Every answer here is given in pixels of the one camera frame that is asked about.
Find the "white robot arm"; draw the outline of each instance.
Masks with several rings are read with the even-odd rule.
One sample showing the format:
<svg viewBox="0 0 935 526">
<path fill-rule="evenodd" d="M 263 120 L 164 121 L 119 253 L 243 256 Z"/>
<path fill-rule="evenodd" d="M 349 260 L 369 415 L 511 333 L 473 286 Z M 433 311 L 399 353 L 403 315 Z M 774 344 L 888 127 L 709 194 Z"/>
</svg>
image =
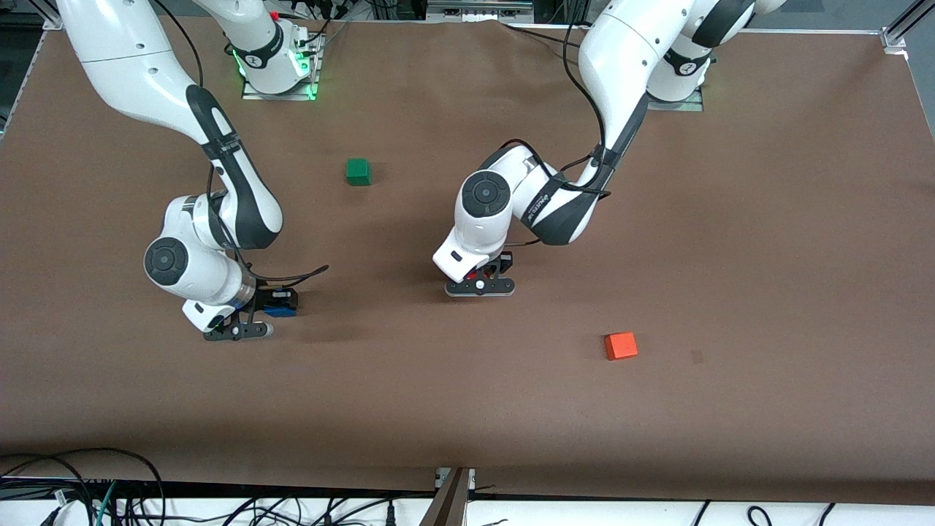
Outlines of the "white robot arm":
<svg viewBox="0 0 935 526">
<path fill-rule="evenodd" d="M 770 2 L 772 8 L 782 3 Z M 488 157 L 461 186 L 454 228 L 433 256 L 452 280 L 446 291 L 453 296 L 512 293 L 512 281 L 499 278 L 511 215 L 545 244 L 575 241 L 639 130 L 649 95 L 676 96 L 695 82 L 681 96 L 685 98 L 697 86 L 698 77 L 686 80 L 672 73 L 669 63 L 666 68 L 661 63 L 669 60 L 680 39 L 691 43 L 694 37 L 711 47 L 730 39 L 749 21 L 754 7 L 754 0 L 612 0 L 588 31 L 578 56 L 584 88 L 604 123 L 603 151 L 598 145 L 574 184 L 524 144 L 504 145 Z M 704 67 L 696 66 L 692 73 L 703 75 Z"/>
<path fill-rule="evenodd" d="M 733 38 L 754 16 L 778 9 L 785 0 L 697 0 L 688 21 L 653 70 L 649 94 L 668 102 L 685 100 L 704 82 L 712 49 Z"/>
<path fill-rule="evenodd" d="M 250 33 L 256 42 L 281 39 L 278 25 L 265 11 L 258 13 L 261 0 L 231 2 L 226 11 L 222 2 L 198 3 L 226 21 L 228 35 L 238 42 Z M 169 203 L 162 233 L 144 256 L 150 279 L 185 298 L 183 312 L 209 332 L 249 302 L 257 287 L 224 249 L 268 247 L 282 228 L 280 205 L 217 100 L 179 65 L 147 0 L 59 0 L 59 8 L 75 54 L 101 98 L 124 115 L 193 139 L 223 181 L 225 191 Z M 274 60 L 265 60 L 259 65 L 260 83 L 274 76 L 281 86 L 293 81 L 291 75 L 268 75 L 266 66 Z"/>
</svg>

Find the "black cable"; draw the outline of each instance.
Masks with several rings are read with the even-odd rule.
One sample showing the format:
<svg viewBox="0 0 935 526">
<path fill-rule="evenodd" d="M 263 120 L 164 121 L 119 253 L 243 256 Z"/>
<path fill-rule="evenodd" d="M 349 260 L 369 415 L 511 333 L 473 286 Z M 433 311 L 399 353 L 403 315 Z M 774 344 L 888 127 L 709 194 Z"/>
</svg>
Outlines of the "black cable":
<svg viewBox="0 0 935 526">
<path fill-rule="evenodd" d="M 156 486 L 159 488 L 159 496 L 162 500 L 162 514 L 161 514 L 161 520 L 159 521 L 159 526 L 164 526 L 165 524 L 165 491 L 163 491 L 163 478 L 161 475 L 159 475 L 159 470 L 156 469 L 156 466 L 152 462 L 150 462 L 149 459 L 147 459 L 146 457 L 138 453 L 134 453 L 133 451 L 129 451 L 126 449 L 120 449 L 119 447 L 81 447 L 78 449 L 69 449 L 68 451 L 65 451 L 63 453 L 58 453 L 58 455 L 65 456 L 65 455 L 74 455 L 77 453 L 97 453 L 97 452 L 117 453 L 118 455 L 124 455 L 125 457 L 129 457 L 133 460 L 137 460 L 143 463 L 147 467 L 147 469 L 150 470 L 150 473 L 152 473 L 153 478 L 156 479 Z"/>
<path fill-rule="evenodd" d="M 827 515 L 831 513 L 831 510 L 834 509 L 835 503 L 830 503 L 825 507 L 825 510 L 821 513 L 821 518 L 818 520 L 818 526 L 825 526 L 825 519 Z M 765 509 L 760 506 L 753 505 L 747 508 L 747 521 L 750 522 L 751 526 L 763 526 L 762 524 L 754 520 L 754 512 L 758 511 L 763 515 L 763 518 L 766 519 L 766 526 L 772 526 L 772 520 L 770 519 L 770 514 L 766 512 Z"/>
<path fill-rule="evenodd" d="M 217 213 L 216 213 L 216 212 L 214 211 L 214 209 L 211 207 L 211 203 L 210 203 L 210 201 L 211 201 L 211 184 L 212 184 L 213 182 L 214 182 L 214 165 L 211 165 L 211 169 L 210 169 L 209 172 L 208 172 L 208 190 L 207 190 L 207 194 L 208 194 L 208 213 L 210 213 L 210 214 L 215 214 L 215 217 L 217 217 Z M 291 284 L 292 286 L 294 286 L 294 285 L 300 284 L 300 283 L 302 283 L 303 281 L 305 281 L 305 280 L 307 280 L 307 279 L 309 279 L 309 278 L 311 278 L 311 277 L 317 276 L 318 274 L 321 274 L 322 272 L 328 270 L 328 265 L 322 265 L 322 266 L 319 267 L 318 269 L 315 269 L 315 270 L 313 270 L 313 271 L 311 271 L 311 272 L 306 272 L 306 273 L 304 273 L 304 274 L 298 274 L 298 275 L 296 275 L 296 276 L 283 276 L 283 277 L 281 277 L 281 278 L 271 278 L 271 277 L 268 277 L 268 276 L 264 276 L 264 275 L 261 275 L 261 274 L 257 274 L 256 272 L 254 272 L 253 270 L 251 270 L 251 264 L 248 263 L 247 260 L 244 259 L 243 254 L 240 253 L 240 247 L 238 247 L 237 244 L 234 242 L 234 236 L 231 235 L 231 232 L 230 232 L 230 230 L 227 228 L 227 225 L 224 223 L 223 220 L 221 220 L 220 217 L 217 217 L 217 219 L 218 219 L 218 223 L 221 225 L 221 230 L 224 232 L 224 236 L 227 238 L 227 242 L 231 245 L 231 249 L 234 251 L 235 260 L 237 261 L 237 263 L 240 264 L 240 267 L 241 267 L 242 269 L 244 269 L 244 271 L 246 271 L 250 276 L 253 277 L 253 279 L 261 280 L 261 281 L 265 281 L 265 282 L 287 282 L 287 281 L 295 280 L 295 283 L 294 283 L 294 284 Z"/>
<path fill-rule="evenodd" d="M 532 155 L 532 159 L 536 161 L 536 164 L 542 167 L 542 170 L 545 172 L 545 175 L 548 176 L 550 179 L 553 179 L 558 176 L 558 174 L 551 173 L 549 171 L 549 169 L 547 168 L 548 165 L 546 165 L 545 161 L 542 160 L 542 157 L 539 155 L 539 152 L 536 152 L 536 149 L 533 148 L 532 145 L 530 145 L 528 142 L 522 139 L 510 139 L 504 142 L 503 144 L 501 144 L 499 149 L 506 148 L 507 146 L 510 146 L 511 144 L 520 144 L 520 145 L 525 146 L 526 149 L 529 150 L 529 153 Z M 568 181 L 562 181 L 561 187 L 566 190 L 571 190 L 573 192 L 581 192 L 583 194 L 595 194 L 600 197 L 609 196 L 611 194 L 610 192 L 607 192 L 604 190 L 593 190 L 591 188 L 587 188 L 586 186 L 587 184 L 577 185 L 577 184 L 569 183 Z"/>
<path fill-rule="evenodd" d="M 759 506 L 750 506 L 747 508 L 747 520 L 750 521 L 751 526 L 763 526 L 762 524 L 754 520 L 755 511 L 758 511 L 763 514 L 763 517 L 766 519 L 766 526 L 772 526 L 772 520 L 770 520 L 770 515 L 766 512 L 765 509 Z"/>
<path fill-rule="evenodd" d="M 836 503 L 830 503 L 825 507 L 825 511 L 821 512 L 821 518 L 818 520 L 818 526 L 825 526 L 825 519 L 827 519 L 827 514 L 831 513 L 831 510 L 834 509 Z"/>
<path fill-rule="evenodd" d="M 424 492 L 424 491 L 418 491 L 418 492 L 413 492 L 413 493 L 404 493 L 404 494 L 402 494 L 402 495 L 397 495 L 397 496 L 395 496 L 395 497 L 387 497 L 387 498 L 385 498 L 385 499 L 379 499 L 378 501 L 374 501 L 374 502 L 372 502 L 372 503 L 368 503 L 368 504 L 364 504 L 364 505 L 362 505 L 362 506 L 358 506 L 357 508 L 355 508 L 355 509 L 349 511 L 348 513 L 344 514 L 343 516 L 341 516 L 340 519 L 335 520 L 335 521 L 334 521 L 334 524 L 336 524 L 336 525 L 338 525 L 338 524 L 346 524 L 346 523 L 344 522 L 345 519 L 347 519 L 348 517 L 351 517 L 351 516 L 353 516 L 353 515 L 356 515 L 356 514 L 362 512 L 362 511 L 364 511 L 365 509 L 370 509 L 370 508 L 373 507 L 373 506 L 379 506 L 380 504 L 388 503 L 388 502 L 393 501 L 393 500 L 395 500 L 395 499 L 405 499 L 405 498 L 407 498 L 407 497 L 416 497 L 416 496 L 421 496 L 421 495 L 426 495 L 426 494 L 427 494 L 427 493 Z"/>
<path fill-rule="evenodd" d="M 159 493 L 160 493 L 160 496 L 161 496 L 161 498 L 162 498 L 162 508 L 163 508 L 163 509 L 162 509 L 162 517 L 163 517 L 163 518 L 162 518 L 162 520 L 160 521 L 160 526 L 163 526 L 164 523 L 165 523 L 165 492 L 163 491 L 163 479 L 162 479 L 162 477 L 159 475 L 159 470 L 156 469 L 156 466 L 153 465 L 153 463 L 150 462 L 149 459 L 147 459 L 146 457 L 143 457 L 142 455 L 139 455 L 139 454 L 137 454 L 137 453 L 134 453 L 133 451 L 128 451 L 128 450 L 126 450 L 126 449 L 120 449 L 120 448 L 118 448 L 118 447 L 82 447 L 82 448 L 78 448 L 78 449 L 69 449 L 69 450 L 63 451 L 63 452 L 61 452 L 61 453 L 55 453 L 54 455 L 37 455 L 37 454 L 33 454 L 33 453 L 18 453 L 18 454 L 11 454 L 11 455 L 0 455 L 0 460 L 5 459 L 5 458 L 10 458 L 10 457 L 32 457 L 31 460 L 29 460 L 29 461 L 27 461 L 27 462 L 23 462 L 23 463 L 21 463 L 20 465 L 15 466 L 15 467 L 13 467 L 13 468 L 7 470 L 5 473 L 3 473 L 2 475 L 0 475 L 0 478 L 3 478 L 4 476 L 7 476 L 7 475 L 9 475 L 10 473 L 12 473 L 12 472 L 14 472 L 14 471 L 17 471 L 17 470 L 19 470 L 19 469 L 21 469 L 21 468 L 23 468 L 23 467 L 26 467 L 26 466 L 28 466 L 28 465 L 30 465 L 30 464 L 32 464 L 32 463 L 35 463 L 35 462 L 38 462 L 38 461 L 41 461 L 41 460 L 54 460 L 54 461 L 58 462 L 59 464 L 63 465 L 68 471 L 70 471 L 71 474 L 74 475 L 75 478 L 78 480 L 78 482 L 81 484 L 81 487 L 82 487 L 82 489 L 83 489 L 83 491 L 84 491 L 84 494 L 85 494 L 85 496 L 86 496 L 86 499 L 87 499 L 87 501 L 84 502 L 84 503 L 85 503 L 85 506 L 88 507 L 88 514 L 89 514 L 89 520 L 90 520 L 90 519 L 91 519 L 91 508 L 90 508 L 90 506 L 91 506 L 91 494 L 90 494 L 90 492 L 88 491 L 87 486 L 85 486 L 85 484 L 84 484 L 84 477 L 82 477 L 81 474 L 78 473 L 78 471 L 74 468 L 74 466 L 72 466 L 72 465 L 69 464 L 68 462 L 65 462 L 65 461 L 62 460 L 60 457 L 65 457 L 65 456 L 68 456 L 68 455 L 76 455 L 76 454 L 79 454 L 79 453 L 96 453 L 96 452 L 117 453 L 117 454 L 119 454 L 119 455 L 124 455 L 125 457 L 129 457 L 129 458 L 131 458 L 131 459 L 138 460 L 139 462 L 142 462 L 144 465 L 146 465 L 147 469 L 150 470 L 150 473 L 152 473 L 153 477 L 155 478 L 155 480 L 156 480 L 156 485 L 159 487 Z"/>
<path fill-rule="evenodd" d="M 282 497 L 281 499 L 279 499 L 278 501 L 276 501 L 275 504 L 271 505 L 269 508 L 266 509 L 266 511 L 263 512 L 263 515 L 261 515 L 259 518 L 254 518 L 254 519 L 250 522 L 250 526 L 256 526 L 257 524 L 259 524 L 261 520 L 265 519 L 267 515 L 269 515 L 270 513 L 272 513 L 273 509 L 275 509 L 276 506 L 278 506 L 278 505 L 280 505 L 280 504 L 282 504 L 282 503 L 288 501 L 289 499 L 293 498 L 294 496 L 295 496 L 294 494 L 292 494 L 292 495 L 286 495 L 285 497 Z"/>
<path fill-rule="evenodd" d="M 45 488 L 38 489 L 36 491 L 27 491 L 25 493 L 17 493 L 15 495 L 7 495 L 6 497 L 0 497 L 0 502 L 3 501 L 19 501 L 19 500 L 34 500 L 41 499 L 43 497 L 49 497 L 55 492 L 55 489 Z"/>
<path fill-rule="evenodd" d="M 535 31 L 529 31 L 528 29 L 523 29 L 522 27 L 513 27 L 513 26 L 507 25 L 507 24 L 504 24 L 504 25 L 506 25 L 508 28 L 512 29 L 513 31 L 518 31 L 518 32 L 520 32 L 520 33 L 526 33 L 527 35 L 532 35 L 533 37 L 545 38 L 546 40 L 551 40 L 552 42 L 558 42 L 559 44 L 562 43 L 562 39 L 561 39 L 561 38 L 549 37 L 548 35 L 543 35 L 542 33 L 536 33 Z M 572 48 L 578 48 L 578 47 L 580 47 L 580 45 L 575 44 L 574 42 L 570 42 L 570 43 L 569 43 L 569 46 L 571 46 Z"/>
<path fill-rule="evenodd" d="M 531 244 L 541 243 L 542 240 L 539 238 L 534 239 L 533 241 L 522 241 L 516 243 L 505 243 L 503 246 L 529 246 Z"/>
<path fill-rule="evenodd" d="M 328 499 L 328 507 L 324 509 L 324 513 L 322 513 L 320 517 L 318 517 L 314 522 L 312 522 L 310 526 L 316 526 L 319 522 L 323 521 L 324 518 L 330 517 L 332 511 L 334 511 L 338 506 L 346 502 L 348 502 L 347 499 L 341 499 L 337 501 L 336 503 L 335 503 L 334 497 Z"/>
<path fill-rule="evenodd" d="M 698 514 L 695 515 L 695 522 L 692 522 L 692 526 L 698 526 L 701 524 L 701 516 L 704 515 L 704 512 L 708 509 L 709 505 L 711 505 L 710 500 L 705 501 L 704 504 L 701 505 L 701 509 L 699 509 Z"/>
<path fill-rule="evenodd" d="M 580 164 L 583 163 L 584 161 L 589 160 L 590 158 L 591 158 L 591 154 L 585 155 L 584 157 L 582 157 L 581 159 L 578 159 L 577 161 L 571 161 L 570 163 L 564 165 L 564 166 L 561 167 L 558 171 L 565 171 L 565 170 L 567 170 L 567 169 L 569 169 L 569 168 L 577 167 L 578 165 L 580 165 Z"/>
<path fill-rule="evenodd" d="M 224 520 L 224 523 L 221 526 L 231 526 L 231 522 L 234 522 L 234 519 L 236 519 L 238 515 L 243 513 L 248 507 L 250 507 L 250 504 L 255 503 L 257 500 L 259 499 L 257 499 L 256 497 L 253 497 L 252 499 L 248 500 L 246 503 L 238 506 L 237 509 L 234 510 L 234 513 L 227 516 L 227 519 Z"/>
<path fill-rule="evenodd" d="M 571 37 L 571 28 L 574 27 L 573 23 L 568 25 L 568 29 L 565 31 L 565 39 L 562 40 L 562 65 L 565 67 L 565 74 L 568 75 L 568 78 L 571 80 L 571 83 L 578 88 L 578 91 L 584 95 L 584 98 L 587 99 L 588 104 L 591 105 L 591 110 L 594 110 L 594 114 L 597 117 L 597 127 L 600 129 L 600 158 L 598 159 L 598 166 L 604 164 L 604 153 L 607 152 L 607 141 L 605 138 L 605 127 L 604 127 L 604 117 L 600 114 L 600 109 L 597 107 L 597 103 L 594 101 L 594 98 L 591 94 L 587 93 L 587 90 L 584 89 L 584 86 L 578 82 L 578 79 L 575 79 L 575 76 L 571 74 L 571 69 L 568 67 L 568 39 Z"/>
<path fill-rule="evenodd" d="M 51 460 L 63 466 L 64 468 L 66 468 L 66 470 L 68 470 L 75 477 L 75 479 L 77 480 L 77 482 L 79 483 L 81 487 L 81 491 L 79 491 L 78 500 L 79 502 L 84 504 L 85 510 L 88 512 L 88 524 L 94 524 L 94 513 L 93 513 L 92 505 L 91 505 L 91 492 L 88 491 L 88 487 L 84 484 L 84 477 L 81 476 L 80 473 L 78 473 L 78 470 L 75 469 L 75 466 L 59 458 L 60 455 L 38 455 L 36 453 L 9 453 L 6 455 L 0 455 L 0 460 L 14 459 L 17 457 L 29 457 L 30 460 L 21 462 L 20 464 L 13 466 L 12 468 L 3 472 L 0 475 L 0 480 L 2 480 L 4 477 L 9 476 L 11 473 L 17 472 L 35 463 L 42 462 L 45 460 Z"/>
<path fill-rule="evenodd" d="M 192 39 L 188 36 L 188 32 L 186 32 L 185 28 L 181 26 L 181 23 L 179 23 L 179 19 L 175 18 L 175 15 L 172 14 L 172 11 L 168 10 L 165 7 L 165 4 L 163 4 L 160 0 L 152 0 L 152 1 L 155 2 L 157 6 L 161 7 L 163 11 L 165 11 L 165 14 L 168 15 L 169 18 L 172 19 L 172 22 L 176 24 L 176 27 L 179 28 L 179 31 L 181 31 L 181 35 L 185 37 L 185 40 L 188 41 L 188 46 L 192 48 L 194 61 L 196 64 L 198 64 L 198 86 L 202 88 L 205 87 L 205 71 L 201 68 L 201 56 L 198 55 L 198 49 L 194 46 L 194 42 L 192 42 Z"/>
<path fill-rule="evenodd" d="M 314 35 L 312 35 L 311 37 L 306 38 L 305 40 L 299 40 L 298 46 L 301 48 L 302 46 L 305 46 L 306 44 L 308 44 L 309 42 L 311 42 L 311 41 L 314 40 L 315 38 L 320 37 L 320 36 L 322 35 L 322 33 L 324 33 L 324 30 L 328 28 L 328 24 L 329 24 L 329 23 L 331 23 L 331 19 L 330 19 L 330 18 L 325 19 L 324 24 L 322 24 L 322 28 L 319 29 L 319 30 L 318 30 Z"/>
</svg>

